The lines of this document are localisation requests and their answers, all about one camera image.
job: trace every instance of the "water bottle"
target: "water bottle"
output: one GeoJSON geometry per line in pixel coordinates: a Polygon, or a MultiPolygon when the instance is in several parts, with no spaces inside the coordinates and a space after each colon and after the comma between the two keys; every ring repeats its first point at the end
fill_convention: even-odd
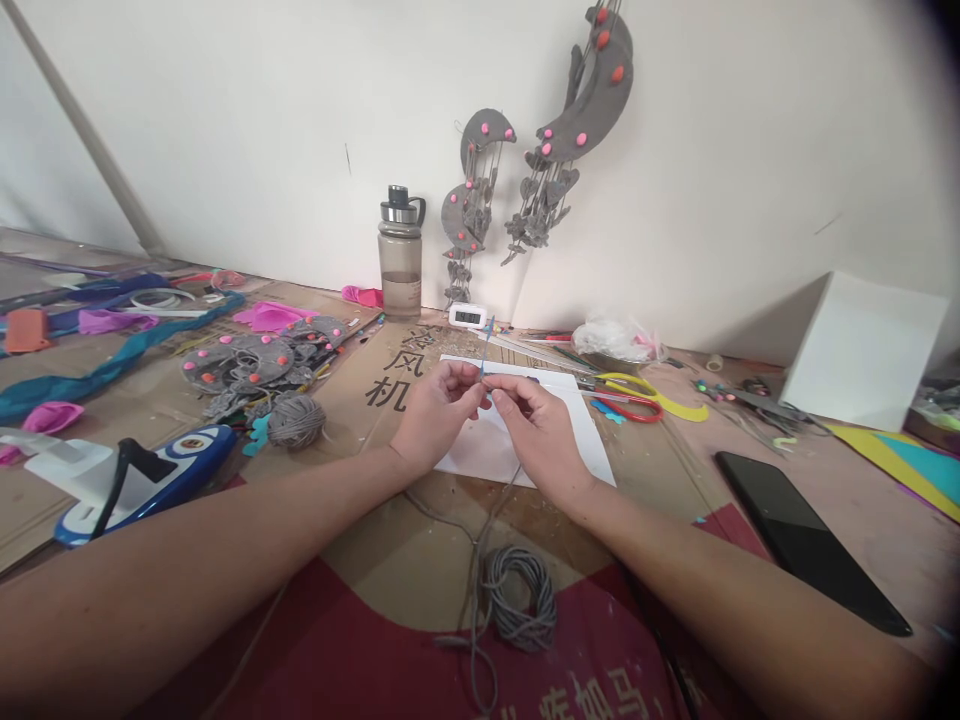
{"type": "Polygon", "coordinates": [[[420,319],[421,260],[420,228],[426,215],[423,198],[408,198],[402,185],[387,188],[388,199],[380,203],[380,279],[383,311],[387,320],[417,322],[420,319]],[[420,212],[411,205],[420,201],[420,212]]]}

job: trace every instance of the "smartphone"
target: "smartphone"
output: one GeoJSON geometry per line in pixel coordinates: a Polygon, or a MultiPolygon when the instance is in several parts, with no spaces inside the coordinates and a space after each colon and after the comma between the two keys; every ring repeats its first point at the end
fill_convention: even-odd
{"type": "Polygon", "coordinates": [[[913,634],[786,475],[733,453],[719,452],[714,459],[780,567],[875,628],[898,637],[913,634]]]}

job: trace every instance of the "gray string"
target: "gray string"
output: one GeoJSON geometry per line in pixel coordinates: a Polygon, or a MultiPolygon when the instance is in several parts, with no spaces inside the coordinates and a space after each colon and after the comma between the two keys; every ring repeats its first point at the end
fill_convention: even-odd
{"type": "Polygon", "coordinates": [[[513,478],[500,491],[500,500],[490,511],[477,537],[474,537],[473,533],[460,521],[445,518],[430,510],[409,490],[403,493],[417,510],[437,522],[460,528],[473,544],[473,552],[470,558],[473,566],[473,582],[470,593],[470,637],[444,635],[434,638],[433,642],[437,647],[470,649],[470,685],[473,689],[473,700],[482,714],[486,716],[493,712],[500,695],[497,683],[497,667],[493,658],[480,647],[480,638],[486,632],[490,619],[493,618],[501,638],[526,652],[537,652],[550,647],[553,644],[553,631],[557,624],[557,605],[550,575],[543,560],[529,550],[516,545],[508,545],[493,551],[487,556],[484,563],[487,566],[486,580],[483,582],[480,580],[480,558],[483,556],[487,537],[493,527],[493,521],[503,509],[507,500],[510,499],[510,490],[519,476],[520,468],[518,467],[513,474],[513,478]],[[530,588],[530,593],[535,598],[534,615],[527,615],[517,610],[504,597],[503,583],[510,572],[517,572],[530,588]],[[482,627],[480,627],[479,620],[481,587],[487,591],[489,600],[482,627]],[[480,690],[477,687],[478,656],[490,670],[493,692],[489,704],[484,703],[480,698],[480,690]]]}
{"type": "Polygon", "coordinates": [[[313,398],[302,393],[277,402],[267,421],[267,439],[273,445],[298,450],[320,434],[327,414],[313,398]]]}

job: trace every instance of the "white card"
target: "white card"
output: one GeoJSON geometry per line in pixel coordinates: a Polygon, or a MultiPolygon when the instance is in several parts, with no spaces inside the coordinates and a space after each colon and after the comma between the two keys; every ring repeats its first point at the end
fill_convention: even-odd
{"type": "MultiPolygon", "coordinates": [[[[463,360],[473,365],[480,365],[479,360],[460,358],[453,355],[443,355],[441,360],[463,360]]],[[[616,487],[613,472],[610,470],[610,461],[607,451],[603,447],[603,440],[593,423],[590,411],[587,409],[583,396],[577,392],[577,381],[568,373],[559,373],[539,368],[520,367],[487,361],[484,372],[489,375],[520,375],[535,377],[544,385],[552,385],[549,392],[562,399],[570,412],[573,424],[573,435],[577,441],[577,449],[587,469],[610,485],[616,487]],[[563,387],[572,392],[557,390],[563,387]]],[[[467,420],[460,435],[457,436],[453,447],[444,458],[437,463],[437,470],[443,472],[478,477],[483,480],[508,483],[513,479],[520,461],[513,451],[513,442],[510,433],[496,407],[489,410],[480,410],[478,420],[467,420]]],[[[526,472],[520,471],[517,485],[534,487],[526,472]]]]}

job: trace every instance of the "gray felt pieces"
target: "gray felt pieces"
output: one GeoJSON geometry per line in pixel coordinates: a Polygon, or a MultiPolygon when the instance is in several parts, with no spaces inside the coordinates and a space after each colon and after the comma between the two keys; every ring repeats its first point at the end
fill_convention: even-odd
{"type": "Polygon", "coordinates": [[[450,275],[450,287],[444,291],[448,308],[455,302],[470,302],[473,275],[467,263],[484,249],[483,242],[490,229],[490,205],[497,184],[502,143],[516,141],[509,121],[492,108],[474,113],[463,130],[460,163],[464,181],[447,193],[440,208],[440,224],[453,243],[453,248],[443,253],[450,275]]]}
{"type": "Polygon", "coordinates": [[[524,153],[531,173],[520,184],[520,211],[506,223],[512,242],[501,265],[526,247],[547,245],[550,230],[570,212],[565,197],[580,178],[573,161],[599,145],[623,113],[633,86],[633,40],[616,7],[618,0],[610,0],[586,12],[590,37],[586,52],[578,45],[571,52],[564,110],[537,130],[539,147],[524,153]],[[581,88],[591,53],[593,72],[581,88]]]}
{"type": "Polygon", "coordinates": [[[216,396],[204,415],[219,418],[311,383],[346,337],[346,325],[336,318],[314,316],[288,325],[279,336],[224,335],[187,355],[181,369],[187,382],[216,396]]]}

